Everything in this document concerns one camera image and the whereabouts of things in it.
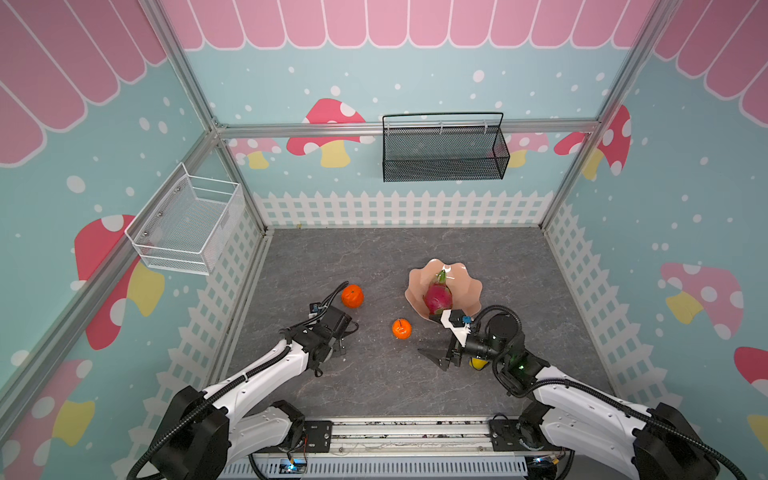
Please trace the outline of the pink dragon fruit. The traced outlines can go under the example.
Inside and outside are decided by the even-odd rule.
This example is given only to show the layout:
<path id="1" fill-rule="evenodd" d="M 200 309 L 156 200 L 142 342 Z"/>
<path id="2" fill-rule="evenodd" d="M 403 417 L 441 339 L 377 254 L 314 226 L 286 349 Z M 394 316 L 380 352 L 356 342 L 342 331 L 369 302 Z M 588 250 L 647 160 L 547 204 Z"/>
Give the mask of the pink dragon fruit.
<path id="1" fill-rule="evenodd" d="M 447 279 L 447 272 L 440 270 L 422 297 L 429 318 L 440 319 L 444 310 L 453 308 L 453 294 L 447 284 Z"/>

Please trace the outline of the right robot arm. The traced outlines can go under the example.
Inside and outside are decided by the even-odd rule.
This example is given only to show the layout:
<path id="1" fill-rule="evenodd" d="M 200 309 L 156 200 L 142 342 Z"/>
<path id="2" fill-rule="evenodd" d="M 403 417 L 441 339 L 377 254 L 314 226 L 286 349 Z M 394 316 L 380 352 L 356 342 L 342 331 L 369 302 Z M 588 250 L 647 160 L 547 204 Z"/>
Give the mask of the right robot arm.
<path id="1" fill-rule="evenodd" d="M 675 407 L 621 400 L 562 372 L 531 353 L 519 316 L 492 305 L 470 316 L 440 308 L 429 320 L 451 334 L 444 352 L 426 350 L 442 370 L 468 357 L 484 362 L 506 393 L 527 398 L 518 419 L 528 448 L 546 444 L 581 453 L 629 479 L 715 479 L 743 471 L 701 440 Z"/>

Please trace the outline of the orange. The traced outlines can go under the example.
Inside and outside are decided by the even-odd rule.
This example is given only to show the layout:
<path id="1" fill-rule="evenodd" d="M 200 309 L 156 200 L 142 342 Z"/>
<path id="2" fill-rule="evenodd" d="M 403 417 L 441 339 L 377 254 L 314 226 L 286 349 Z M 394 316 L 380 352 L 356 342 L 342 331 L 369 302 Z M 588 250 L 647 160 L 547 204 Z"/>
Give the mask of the orange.
<path id="1" fill-rule="evenodd" d="M 392 333 L 399 340 L 406 340 L 412 335 L 412 325 L 406 319 L 398 319 L 393 322 Z"/>

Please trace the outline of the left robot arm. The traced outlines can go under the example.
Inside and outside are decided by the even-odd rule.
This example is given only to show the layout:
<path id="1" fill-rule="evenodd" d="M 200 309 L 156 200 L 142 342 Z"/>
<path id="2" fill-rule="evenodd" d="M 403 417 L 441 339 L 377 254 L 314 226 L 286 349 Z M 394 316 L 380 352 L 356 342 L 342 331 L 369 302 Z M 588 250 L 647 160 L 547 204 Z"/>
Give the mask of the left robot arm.
<path id="1" fill-rule="evenodd" d="M 246 415 L 279 386 L 343 350 L 343 339 L 359 325 L 346 312 L 320 307 L 316 315 L 281 331 L 281 340 L 240 372 L 200 390 L 186 386 L 170 400 L 145 453 L 129 469 L 155 469 L 150 479 L 216 479 L 236 460 L 263 448 L 293 448 L 304 416 L 279 401 L 255 418 Z"/>

